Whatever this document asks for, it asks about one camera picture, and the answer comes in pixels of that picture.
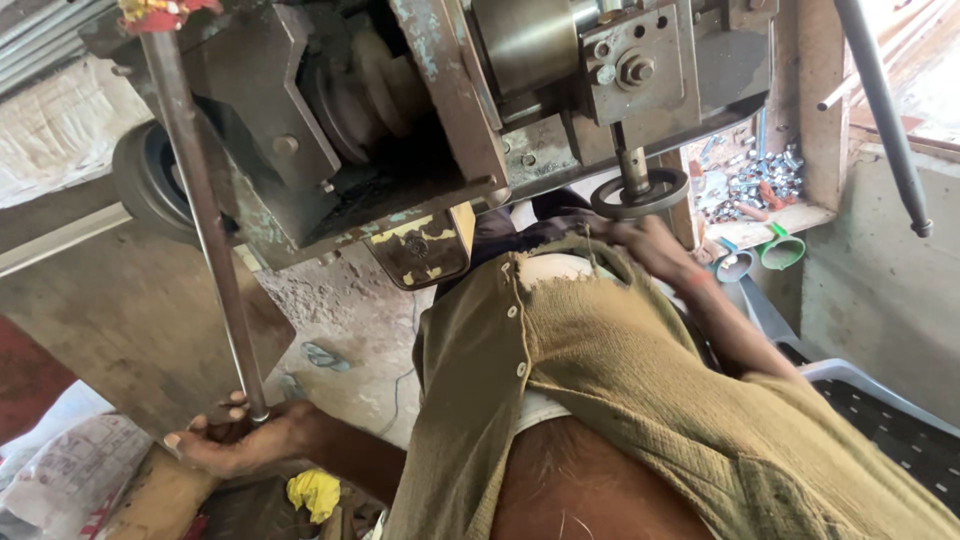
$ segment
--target industrial machine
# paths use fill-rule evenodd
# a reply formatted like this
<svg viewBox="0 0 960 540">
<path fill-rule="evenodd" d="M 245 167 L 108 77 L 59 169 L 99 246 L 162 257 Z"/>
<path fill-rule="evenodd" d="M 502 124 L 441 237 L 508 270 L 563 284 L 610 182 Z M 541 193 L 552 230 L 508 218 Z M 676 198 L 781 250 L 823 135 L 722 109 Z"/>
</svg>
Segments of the industrial machine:
<svg viewBox="0 0 960 540">
<path fill-rule="evenodd" d="M 771 82 L 778 0 L 236 0 L 177 32 L 233 241 L 280 269 L 365 241 L 394 282 L 468 270 L 475 212 L 619 168 L 594 209 L 670 208 L 650 158 L 742 122 Z M 157 118 L 140 39 L 81 29 Z M 135 217 L 196 242 L 152 122 L 113 171 Z"/>
</svg>

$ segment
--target person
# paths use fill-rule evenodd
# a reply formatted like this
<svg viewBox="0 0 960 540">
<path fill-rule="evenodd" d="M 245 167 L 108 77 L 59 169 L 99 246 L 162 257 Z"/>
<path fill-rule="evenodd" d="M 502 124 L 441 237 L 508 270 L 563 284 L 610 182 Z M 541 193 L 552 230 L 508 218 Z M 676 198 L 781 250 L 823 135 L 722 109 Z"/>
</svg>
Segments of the person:
<svg viewBox="0 0 960 540">
<path fill-rule="evenodd" d="M 564 190 L 534 210 L 520 233 L 480 216 L 471 271 L 422 315 L 406 452 L 307 401 L 250 432 L 242 392 L 236 422 L 164 442 L 222 477 L 309 458 L 389 506 L 391 540 L 960 537 L 658 217 L 611 223 Z"/>
</svg>

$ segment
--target metal nut pile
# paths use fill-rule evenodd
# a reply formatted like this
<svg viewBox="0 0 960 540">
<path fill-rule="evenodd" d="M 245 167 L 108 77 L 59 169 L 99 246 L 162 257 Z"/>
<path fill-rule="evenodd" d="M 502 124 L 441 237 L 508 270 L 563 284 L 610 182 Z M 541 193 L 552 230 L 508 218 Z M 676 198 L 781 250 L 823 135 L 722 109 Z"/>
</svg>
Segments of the metal nut pile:
<svg viewBox="0 0 960 540">
<path fill-rule="evenodd" d="M 755 141 L 756 139 L 751 136 L 745 139 L 743 144 L 749 145 Z M 786 145 L 786 150 L 782 154 L 768 152 L 759 159 L 757 150 L 751 149 L 746 155 L 734 156 L 727 165 L 735 166 L 744 160 L 747 164 L 741 168 L 740 172 L 728 177 L 727 188 L 730 191 L 730 198 L 711 209 L 703 209 L 709 224 L 737 221 L 743 217 L 743 212 L 734 207 L 734 201 L 757 209 L 770 208 L 772 205 L 762 197 L 760 192 L 761 182 L 766 182 L 773 196 L 785 200 L 787 204 L 792 203 L 803 192 L 804 179 L 800 169 L 804 166 L 804 159 L 800 157 L 796 144 Z M 711 191 L 709 195 L 716 197 L 718 193 Z M 782 208 L 782 204 L 772 209 L 779 208 Z"/>
</svg>

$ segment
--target yellow plastic bag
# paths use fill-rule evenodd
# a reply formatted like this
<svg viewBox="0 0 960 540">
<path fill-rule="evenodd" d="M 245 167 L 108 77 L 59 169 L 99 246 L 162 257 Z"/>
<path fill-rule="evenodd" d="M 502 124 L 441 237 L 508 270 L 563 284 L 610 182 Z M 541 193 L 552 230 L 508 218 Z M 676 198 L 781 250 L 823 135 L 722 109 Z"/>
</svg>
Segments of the yellow plastic bag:
<svg viewBox="0 0 960 540">
<path fill-rule="evenodd" d="M 323 523 L 340 501 L 340 481 L 321 469 L 300 473 L 287 482 L 287 499 L 297 510 L 306 505 L 311 522 Z"/>
</svg>

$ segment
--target olive green shirt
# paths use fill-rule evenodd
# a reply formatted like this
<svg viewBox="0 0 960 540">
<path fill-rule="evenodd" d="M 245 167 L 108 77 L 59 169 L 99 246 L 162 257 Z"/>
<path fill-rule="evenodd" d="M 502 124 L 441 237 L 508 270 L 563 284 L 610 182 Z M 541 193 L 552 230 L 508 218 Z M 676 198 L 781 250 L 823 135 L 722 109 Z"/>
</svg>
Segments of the olive green shirt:
<svg viewBox="0 0 960 540">
<path fill-rule="evenodd" d="M 681 493 L 724 539 L 960 538 L 960 522 L 803 384 L 713 372 L 650 278 L 600 242 L 611 280 L 526 290 L 509 253 L 425 312 L 423 388 L 385 538 L 487 539 L 524 387 Z"/>
</svg>

